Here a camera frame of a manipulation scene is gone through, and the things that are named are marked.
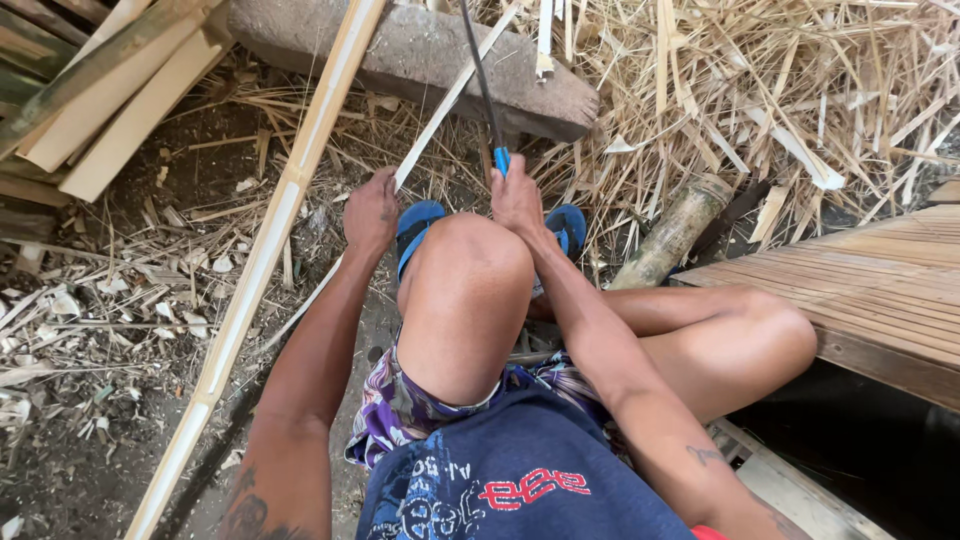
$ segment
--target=concrete block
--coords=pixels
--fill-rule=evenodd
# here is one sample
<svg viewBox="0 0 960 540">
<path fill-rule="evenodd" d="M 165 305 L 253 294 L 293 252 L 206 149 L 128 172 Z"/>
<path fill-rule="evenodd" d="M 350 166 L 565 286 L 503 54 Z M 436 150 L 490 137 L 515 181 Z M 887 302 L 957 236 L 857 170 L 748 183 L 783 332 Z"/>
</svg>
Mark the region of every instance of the concrete block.
<svg viewBox="0 0 960 540">
<path fill-rule="evenodd" d="M 319 76 L 333 47 L 346 0 L 232 0 L 229 27 L 245 47 L 264 61 Z M 477 25 L 482 41 L 490 31 Z M 421 6 L 390 4 L 384 10 L 354 85 L 393 94 L 432 107 L 470 59 L 459 14 L 429 12 Z M 504 130 L 573 142 L 584 135 L 599 111 L 596 91 L 554 61 L 554 78 L 538 84 L 537 45 L 510 29 L 484 59 L 498 119 Z M 453 112 L 483 119 L 476 79 Z"/>
</svg>

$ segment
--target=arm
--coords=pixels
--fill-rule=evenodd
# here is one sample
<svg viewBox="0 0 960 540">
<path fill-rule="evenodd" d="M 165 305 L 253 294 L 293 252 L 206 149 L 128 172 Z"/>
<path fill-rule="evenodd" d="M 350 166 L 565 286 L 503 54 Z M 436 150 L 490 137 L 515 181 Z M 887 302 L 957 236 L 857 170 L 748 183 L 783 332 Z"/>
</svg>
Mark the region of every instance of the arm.
<svg viewBox="0 0 960 540">
<path fill-rule="evenodd" d="M 705 525 L 731 540 L 809 540 L 740 483 L 634 333 L 543 226 L 540 191 L 524 173 L 523 156 L 511 158 L 506 181 L 493 172 L 493 219 L 529 246 L 564 344 L 623 430 L 640 473 L 690 527 Z"/>
<path fill-rule="evenodd" d="M 330 425 L 347 389 L 364 295 L 396 233 L 395 167 L 353 191 L 340 269 L 280 353 L 220 524 L 220 538 L 330 537 Z"/>
</svg>

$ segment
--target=leg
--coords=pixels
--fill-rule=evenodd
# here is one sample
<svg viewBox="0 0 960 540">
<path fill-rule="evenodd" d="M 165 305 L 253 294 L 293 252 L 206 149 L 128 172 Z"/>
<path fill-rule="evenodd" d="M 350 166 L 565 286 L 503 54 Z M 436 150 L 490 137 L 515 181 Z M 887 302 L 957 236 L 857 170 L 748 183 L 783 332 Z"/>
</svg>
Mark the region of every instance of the leg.
<svg viewBox="0 0 960 540">
<path fill-rule="evenodd" d="M 534 263 L 515 234 L 472 213 L 435 223 L 397 292 L 403 372 L 450 405 L 490 395 L 523 326 Z"/>
<path fill-rule="evenodd" d="M 750 286 L 616 290 L 604 292 L 604 300 L 701 422 L 783 386 L 816 352 L 806 317 Z M 551 319 L 548 302 L 531 304 L 530 316 Z"/>
</svg>

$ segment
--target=hand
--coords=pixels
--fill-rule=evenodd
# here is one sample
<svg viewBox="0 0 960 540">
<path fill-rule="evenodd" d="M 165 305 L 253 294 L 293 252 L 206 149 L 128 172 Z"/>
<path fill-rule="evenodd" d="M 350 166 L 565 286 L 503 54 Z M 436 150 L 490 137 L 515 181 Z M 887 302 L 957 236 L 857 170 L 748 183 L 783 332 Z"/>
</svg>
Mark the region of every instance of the hand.
<svg viewBox="0 0 960 540">
<path fill-rule="evenodd" d="M 506 180 L 499 169 L 491 169 L 491 207 L 493 221 L 529 242 L 547 229 L 543 225 L 540 189 L 534 179 L 527 176 L 526 162 L 521 154 L 511 154 Z"/>
<path fill-rule="evenodd" d="M 382 256 L 396 236 L 396 167 L 383 167 L 350 193 L 344 208 L 348 246 Z"/>
</svg>

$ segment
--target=blue flip-flop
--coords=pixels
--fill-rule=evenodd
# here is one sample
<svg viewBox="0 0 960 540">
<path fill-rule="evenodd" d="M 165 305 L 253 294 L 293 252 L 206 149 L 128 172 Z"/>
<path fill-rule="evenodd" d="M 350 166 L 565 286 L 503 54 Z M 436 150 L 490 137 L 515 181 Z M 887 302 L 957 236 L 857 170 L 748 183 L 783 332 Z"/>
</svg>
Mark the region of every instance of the blue flip-flop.
<svg viewBox="0 0 960 540">
<path fill-rule="evenodd" d="M 560 248 L 570 260 L 576 260 L 587 240 L 587 219 L 573 205 L 562 205 L 546 216 L 544 223 L 560 243 Z"/>
<path fill-rule="evenodd" d="M 400 215 L 396 222 L 396 258 L 400 261 L 396 268 L 398 281 L 403 277 L 410 257 L 423 242 L 427 229 L 445 215 L 444 206 L 433 200 L 415 203 Z"/>
</svg>

